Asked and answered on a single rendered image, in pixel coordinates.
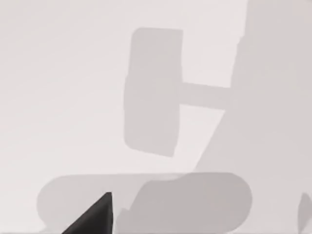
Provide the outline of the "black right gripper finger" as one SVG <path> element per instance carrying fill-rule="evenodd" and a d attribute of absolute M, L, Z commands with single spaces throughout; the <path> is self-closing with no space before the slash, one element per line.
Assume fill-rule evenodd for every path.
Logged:
<path fill-rule="evenodd" d="M 106 192 L 61 234 L 113 234 L 113 197 Z"/>

